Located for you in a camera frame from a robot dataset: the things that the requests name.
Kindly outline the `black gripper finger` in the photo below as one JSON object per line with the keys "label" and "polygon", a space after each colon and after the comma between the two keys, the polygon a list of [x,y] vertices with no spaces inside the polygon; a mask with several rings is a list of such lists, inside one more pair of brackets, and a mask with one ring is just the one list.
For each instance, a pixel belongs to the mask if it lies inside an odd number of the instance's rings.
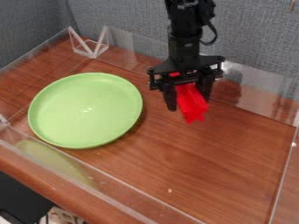
{"label": "black gripper finger", "polygon": [[177,111],[177,90],[171,83],[163,84],[163,98],[167,104],[167,108],[175,112]]}
{"label": "black gripper finger", "polygon": [[214,81],[215,81],[215,75],[213,73],[209,73],[199,78],[199,81],[195,84],[206,101],[209,101],[211,98]]}

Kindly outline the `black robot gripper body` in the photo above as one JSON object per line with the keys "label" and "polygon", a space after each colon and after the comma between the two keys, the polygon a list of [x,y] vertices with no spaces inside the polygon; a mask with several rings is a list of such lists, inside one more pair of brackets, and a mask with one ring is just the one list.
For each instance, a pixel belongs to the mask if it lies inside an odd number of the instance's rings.
{"label": "black robot gripper body", "polygon": [[222,56],[201,55],[201,36],[178,38],[169,34],[169,57],[147,70],[150,89],[165,91],[167,85],[197,83],[209,75],[223,77]]}

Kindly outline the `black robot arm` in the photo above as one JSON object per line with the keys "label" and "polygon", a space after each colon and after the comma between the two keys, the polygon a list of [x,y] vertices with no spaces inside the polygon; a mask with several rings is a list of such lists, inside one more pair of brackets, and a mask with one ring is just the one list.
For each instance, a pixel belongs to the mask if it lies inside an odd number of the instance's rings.
{"label": "black robot arm", "polygon": [[201,45],[211,46],[218,31],[211,23],[217,4],[213,0],[165,0],[169,25],[169,57],[147,70],[150,89],[161,90],[167,108],[177,110],[177,87],[194,84],[207,102],[214,81],[223,77],[223,56],[201,55]]}

